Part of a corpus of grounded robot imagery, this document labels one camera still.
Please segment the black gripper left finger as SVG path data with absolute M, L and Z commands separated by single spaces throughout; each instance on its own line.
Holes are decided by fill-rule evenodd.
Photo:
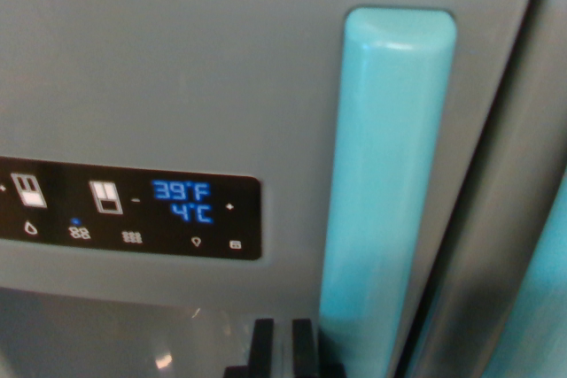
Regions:
M 249 377 L 269 378 L 271 376 L 274 327 L 273 319 L 263 318 L 254 322 L 247 363 Z

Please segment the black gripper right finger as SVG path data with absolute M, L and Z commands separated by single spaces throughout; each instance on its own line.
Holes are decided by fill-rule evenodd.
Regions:
M 318 353 L 312 321 L 310 319 L 293 320 L 291 323 L 291 339 L 293 376 L 318 377 Z

